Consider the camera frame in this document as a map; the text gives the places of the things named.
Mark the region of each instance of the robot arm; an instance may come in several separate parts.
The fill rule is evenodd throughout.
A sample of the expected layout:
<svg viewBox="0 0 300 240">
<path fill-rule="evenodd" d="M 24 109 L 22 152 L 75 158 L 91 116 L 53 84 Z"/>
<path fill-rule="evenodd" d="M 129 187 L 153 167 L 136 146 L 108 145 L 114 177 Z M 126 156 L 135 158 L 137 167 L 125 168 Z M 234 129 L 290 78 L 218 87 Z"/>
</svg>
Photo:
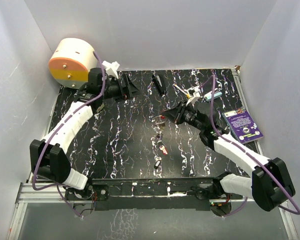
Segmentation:
<svg viewBox="0 0 300 240">
<path fill-rule="evenodd" d="M 231 172 L 225 172 L 213 180 L 213 191 L 217 194 L 238 194 L 254 199 L 254 201 L 265 211 L 271 211 L 287 200 L 286 195 L 276 185 L 264 170 L 257 165 L 249 156 L 253 156 L 270 171 L 280 182 L 290 196 L 294 196 L 296 191 L 290 178 L 286 164 L 280 158 L 269 159 L 248 149 L 235 140 L 228 131 L 220 126 L 213 129 L 210 118 L 206 114 L 194 110 L 191 104 L 186 101 L 180 102 L 178 106 L 162 113 L 175 124 L 184 122 L 200 130 L 201 141 L 212 150 L 229 158 L 241 167 L 249 177 L 237 176 Z"/>
<path fill-rule="evenodd" d="M 57 131 L 49 142 L 37 175 L 80 191 L 88 191 L 88 178 L 71 168 L 70 161 L 66 155 L 70 143 L 82 126 L 95 113 L 103 109 L 103 100 L 113 98 L 116 101 L 125 101 L 140 94 L 127 74 L 123 75 L 123 83 L 115 78 L 107 78 L 105 81 L 106 87 L 103 92 L 103 97 L 82 107 L 86 102 L 94 99 L 102 89 L 102 74 L 100 69 L 91 69 L 88 74 L 88 82 L 78 90 L 75 100 L 61 121 L 49 134 L 44 136 L 42 140 L 32 141 L 30 144 L 32 172 L 35 171 L 39 156 L 47 140 Z"/>
</svg>

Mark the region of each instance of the black tabletop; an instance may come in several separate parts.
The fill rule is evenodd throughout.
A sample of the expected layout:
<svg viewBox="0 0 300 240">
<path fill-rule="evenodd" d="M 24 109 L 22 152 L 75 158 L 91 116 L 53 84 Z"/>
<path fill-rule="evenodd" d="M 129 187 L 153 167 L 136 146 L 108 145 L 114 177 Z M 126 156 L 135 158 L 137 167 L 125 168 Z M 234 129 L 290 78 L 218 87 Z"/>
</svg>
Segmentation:
<svg viewBox="0 0 300 240">
<path fill-rule="evenodd" d="M 175 178 L 216 177 L 224 171 L 236 175 L 245 173 L 226 157 L 206 147 L 199 138 L 199 130 L 186 123 L 166 122 L 162 130 L 162 144 L 167 155 L 159 149 L 158 128 L 152 122 L 163 110 L 176 106 L 186 96 L 173 84 L 187 89 L 199 86 L 212 73 L 222 96 L 215 100 L 218 124 L 227 127 L 222 113 L 242 107 L 242 102 L 231 69 L 193 69 L 129 71 L 130 79 L 141 95 L 123 102 L 104 101 L 104 110 L 95 114 L 78 132 L 69 146 L 67 156 L 72 167 L 92 178 Z M 152 82 L 152 75 L 161 74 L 167 85 L 166 96 L 161 97 Z M 212 82 L 203 89 L 211 91 Z M 74 100 L 75 89 L 61 87 L 56 101 L 51 129 L 61 120 Z M 194 105 L 201 112 L 209 104 L 201 100 Z M 247 147 L 256 151 L 254 142 Z M 161 166 L 154 169 L 156 157 Z"/>
</svg>

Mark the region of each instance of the white enclosure wall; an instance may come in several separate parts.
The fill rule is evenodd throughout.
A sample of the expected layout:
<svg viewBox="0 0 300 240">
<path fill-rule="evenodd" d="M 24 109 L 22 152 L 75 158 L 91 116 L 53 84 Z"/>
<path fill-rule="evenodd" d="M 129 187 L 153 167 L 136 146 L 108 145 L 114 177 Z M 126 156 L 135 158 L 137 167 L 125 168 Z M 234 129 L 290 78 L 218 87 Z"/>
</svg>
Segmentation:
<svg viewBox="0 0 300 240">
<path fill-rule="evenodd" d="M 25 2 L 0 0 L 0 240 L 30 173 L 29 145 L 42 136 L 57 97 L 51 55 Z"/>
<path fill-rule="evenodd" d="M 241 65 L 276 0 L 25 0 L 49 47 L 88 41 L 123 69 Z"/>
<path fill-rule="evenodd" d="M 278 0 L 241 69 L 264 153 L 286 162 L 300 206 L 300 0 Z M 293 220 L 300 237 L 300 216 Z"/>
</svg>

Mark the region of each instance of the orange and white cylindrical object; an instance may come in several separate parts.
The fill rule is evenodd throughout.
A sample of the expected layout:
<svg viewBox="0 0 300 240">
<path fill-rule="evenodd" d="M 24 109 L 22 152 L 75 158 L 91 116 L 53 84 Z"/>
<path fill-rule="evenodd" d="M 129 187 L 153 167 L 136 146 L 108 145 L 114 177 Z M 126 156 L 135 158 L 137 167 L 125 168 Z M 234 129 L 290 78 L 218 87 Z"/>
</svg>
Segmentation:
<svg viewBox="0 0 300 240">
<path fill-rule="evenodd" d="M 78 89 L 88 81 L 90 69 L 97 66 L 94 48 L 84 40 L 65 38 L 54 51 L 48 66 L 61 85 Z"/>
</svg>

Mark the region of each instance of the small tool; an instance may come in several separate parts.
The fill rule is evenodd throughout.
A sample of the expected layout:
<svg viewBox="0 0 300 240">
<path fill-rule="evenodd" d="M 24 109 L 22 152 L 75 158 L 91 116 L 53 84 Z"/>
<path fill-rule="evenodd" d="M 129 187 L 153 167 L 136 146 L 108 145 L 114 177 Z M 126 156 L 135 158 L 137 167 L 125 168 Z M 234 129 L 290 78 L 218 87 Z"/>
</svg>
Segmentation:
<svg viewBox="0 0 300 240">
<path fill-rule="evenodd" d="M 165 78 L 162 75 L 152 75 L 152 81 L 154 82 L 156 89 L 158 89 L 161 96 L 167 93 Z"/>
<path fill-rule="evenodd" d="M 177 84 L 173 84 L 174 87 L 180 90 L 183 94 L 185 94 L 186 98 L 188 99 L 186 105 L 188 106 L 190 103 L 194 104 L 199 98 L 201 98 L 200 94 L 200 87 L 199 86 L 192 86 L 187 90 L 183 90 Z"/>
<path fill-rule="evenodd" d="M 217 99 L 219 97 L 222 96 L 222 92 L 218 91 L 218 88 L 215 88 L 214 89 L 214 96 L 213 96 L 213 99 Z M 212 91 L 208 92 L 207 94 L 205 94 L 203 96 L 203 99 L 206 101 L 206 102 L 210 102 L 211 99 L 212 99 Z"/>
<path fill-rule="evenodd" d="M 161 164 L 161 160 L 162 160 L 162 158 L 159 157 L 159 156 L 157 156 L 157 157 L 155 158 L 154 169 L 158 169 L 158 168 L 159 168 L 159 166 L 160 166 L 160 164 Z"/>
<path fill-rule="evenodd" d="M 160 131 L 163 131 L 166 126 L 168 119 L 165 116 L 159 115 L 152 118 L 151 122 L 154 127 L 158 127 Z"/>
<path fill-rule="evenodd" d="M 168 151 L 167 151 L 167 149 L 166 149 L 166 147 L 165 147 L 164 145 L 161 145 L 161 146 L 159 147 L 159 149 L 162 151 L 162 153 L 163 153 L 164 155 L 168 155 Z"/>
</svg>

